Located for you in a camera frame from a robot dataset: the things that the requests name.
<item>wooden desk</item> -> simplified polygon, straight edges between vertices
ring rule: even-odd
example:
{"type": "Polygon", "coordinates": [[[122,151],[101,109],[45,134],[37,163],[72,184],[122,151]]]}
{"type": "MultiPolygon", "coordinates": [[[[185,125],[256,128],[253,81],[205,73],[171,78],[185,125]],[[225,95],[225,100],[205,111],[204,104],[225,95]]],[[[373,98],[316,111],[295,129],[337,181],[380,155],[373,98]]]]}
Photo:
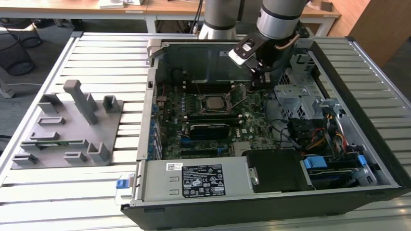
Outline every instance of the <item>wooden desk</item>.
{"type": "MultiPolygon", "coordinates": [[[[0,0],[0,17],[65,19],[140,19],[148,33],[156,33],[156,20],[192,20],[197,3],[180,0],[145,0],[141,6],[98,9],[98,0],[0,0]]],[[[301,22],[317,24],[317,36],[325,36],[340,13],[305,7],[301,22]]]]}
{"type": "MultiPolygon", "coordinates": [[[[155,20],[192,20],[197,11],[197,3],[180,0],[149,0],[147,2],[147,20],[155,24],[155,20]]],[[[327,36],[333,21],[341,16],[339,11],[319,11],[309,7],[304,8],[301,22],[308,25],[316,36],[327,36]]]]}

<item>aluminum slatted table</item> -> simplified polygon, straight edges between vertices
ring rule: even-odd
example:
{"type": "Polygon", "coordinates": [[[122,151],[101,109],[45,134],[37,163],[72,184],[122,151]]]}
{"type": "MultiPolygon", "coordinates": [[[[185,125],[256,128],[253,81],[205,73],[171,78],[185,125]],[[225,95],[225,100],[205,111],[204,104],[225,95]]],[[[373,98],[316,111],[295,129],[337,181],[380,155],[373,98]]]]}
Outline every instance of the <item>aluminum slatted table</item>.
{"type": "MultiPolygon", "coordinates": [[[[0,230],[137,231],[137,225],[114,204],[120,175],[133,173],[144,101],[147,42],[152,38],[193,39],[181,34],[84,33],[70,38],[50,74],[17,127],[0,158],[0,230]],[[124,100],[113,165],[54,169],[9,170],[10,156],[29,132],[42,93],[62,91],[66,79],[78,79],[82,92],[94,100],[114,95],[124,100]]],[[[355,42],[344,38],[316,39],[348,88],[384,137],[405,170],[411,173],[411,106],[404,96],[368,59],[355,42]]],[[[332,96],[325,80],[323,84],[332,96]]],[[[411,230],[411,194],[377,202],[340,216],[299,218],[191,230],[411,230]]]]}

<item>sticker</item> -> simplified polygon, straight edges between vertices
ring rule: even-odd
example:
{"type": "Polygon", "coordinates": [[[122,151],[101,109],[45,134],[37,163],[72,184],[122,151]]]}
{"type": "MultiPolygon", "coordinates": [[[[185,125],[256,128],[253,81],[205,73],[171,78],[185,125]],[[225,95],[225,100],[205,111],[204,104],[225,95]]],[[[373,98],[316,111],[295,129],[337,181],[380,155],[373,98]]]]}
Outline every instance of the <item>sticker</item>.
{"type": "Polygon", "coordinates": [[[228,51],[220,51],[220,57],[228,56],[228,51]]]}
{"type": "Polygon", "coordinates": [[[176,171],[176,170],[181,170],[181,167],[183,167],[183,163],[167,163],[165,170],[176,171]]]}
{"type": "Polygon", "coordinates": [[[225,195],[221,165],[187,166],[181,175],[185,198],[225,195]]]}
{"type": "Polygon", "coordinates": [[[125,11],[125,13],[143,13],[143,11],[125,11]]]}

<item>power supply label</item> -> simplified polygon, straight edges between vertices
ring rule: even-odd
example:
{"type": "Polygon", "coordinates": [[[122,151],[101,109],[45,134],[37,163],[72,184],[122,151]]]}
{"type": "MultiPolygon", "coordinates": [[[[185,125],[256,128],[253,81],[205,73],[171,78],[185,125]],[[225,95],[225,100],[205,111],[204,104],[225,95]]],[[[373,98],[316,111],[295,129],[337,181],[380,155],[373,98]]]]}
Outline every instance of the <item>power supply label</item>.
{"type": "Polygon", "coordinates": [[[225,195],[221,165],[187,166],[181,174],[185,198],[225,195]]]}

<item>blue connector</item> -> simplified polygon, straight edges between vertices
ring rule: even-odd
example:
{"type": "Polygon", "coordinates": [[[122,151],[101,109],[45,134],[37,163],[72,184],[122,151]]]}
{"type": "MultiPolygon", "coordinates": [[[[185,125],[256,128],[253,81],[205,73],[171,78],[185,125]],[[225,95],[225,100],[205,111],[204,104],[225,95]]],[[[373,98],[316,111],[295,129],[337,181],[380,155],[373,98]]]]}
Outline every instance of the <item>blue connector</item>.
{"type": "Polygon", "coordinates": [[[152,105],[152,112],[155,113],[155,112],[157,112],[159,111],[159,108],[157,108],[157,106],[153,104],[152,105]]]}
{"type": "Polygon", "coordinates": [[[308,156],[304,160],[305,169],[327,167],[325,159],[321,156],[308,156]]]}
{"type": "Polygon", "coordinates": [[[365,160],[365,157],[363,155],[359,155],[357,156],[357,159],[359,159],[359,162],[360,162],[360,165],[365,165],[367,164],[367,160],[365,160]]]}
{"type": "Polygon", "coordinates": [[[129,187],[129,180],[118,179],[116,182],[116,189],[128,189],[128,187],[129,187]]]}
{"type": "Polygon", "coordinates": [[[221,155],[223,150],[225,150],[225,148],[217,148],[217,155],[221,155]]]}

